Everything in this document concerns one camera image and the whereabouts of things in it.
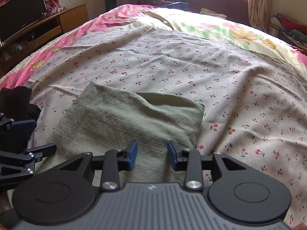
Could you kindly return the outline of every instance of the cherry print bed sheet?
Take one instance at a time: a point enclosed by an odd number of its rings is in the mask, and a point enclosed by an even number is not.
[[[2,79],[4,86],[31,87],[31,102],[42,109],[29,147],[46,143],[57,122],[91,81],[132,92],[184,96],[205,105],[196,149],[202,154],[226,152],[280,180],[292,194],[285,222],[294,226],[305,221],[304,65],[173,30],[155,17],[149,19],[147,12],[122,17],[117,24],[104,24],[100,30],[90,29],[93,21],[88,22],[82,26],[90,24],[86,30],[80,27],[64,35],[69,44],[57,39]],[[62,42],[63,46],[55,47]],[[44,54],[46,49],[53,49],[49,57]],[[19,77],[18,71],[26,68],[31,58],[36,58],[30,64],[31,74]],[[10,80],[14,73],[15,80]],[[210,173],[205,173],[204,179],[209,184]]]

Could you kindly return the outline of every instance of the triangular cutout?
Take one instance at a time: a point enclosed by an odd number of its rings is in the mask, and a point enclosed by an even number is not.
[[[61,167],[60,170],[76,171],[79,168],[82,161],[83,161],[83,157],[80,157],[72,161],[71,163],[65,165],[64,167]]]
[[[235,163],[234,161],[230,160],[229,158],[222,158],[226,168],[228,170],[245,170],[246,168],[242,167],[241,165]]]
[[[1,168],[0,175],[1,175],[1,176],[5,176],[5,175],[18,174],[18,173],[21,173],[21,171],[20,171],[20,170],[13,169],[13,168],[2,167],[2,168]]]

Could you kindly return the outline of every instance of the white logo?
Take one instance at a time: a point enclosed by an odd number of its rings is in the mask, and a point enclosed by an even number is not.
[[[154,190],[154,189],[156,189],[157,187],[155,186],[155,185],[150,185],[149,187],[148,187],[148,189],[150,189],[150,190]]]

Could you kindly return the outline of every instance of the wooden drawer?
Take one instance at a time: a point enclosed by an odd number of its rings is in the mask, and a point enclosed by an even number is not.
[[[59,15],[63,33],[67,33],[88,21],[86,4]]]
[[[30,52],[32,52],[39,46],[44,45],[46,41],[50,40],[51,38],[60,34],[61,32],[62,32],[62,28],[61,26],[58,26],[50,30],[49,32],[43,34],[42,36],[38,37],[36,40],[26,45],[23,49],[16,52],[8,61],[2,64],[2,69],[4,73],[8,73],[12,69],[12,67],[18,64],[24,58],[26,58]]]

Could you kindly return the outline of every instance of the gray ribbed panel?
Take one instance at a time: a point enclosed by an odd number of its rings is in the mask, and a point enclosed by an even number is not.
[[[21,222],[15,230],[289,230],[282,222],[248,227],[215,214],[200,193],[182,190],[178,183],[127,183],[104,193],[87,214],[58,226]]]

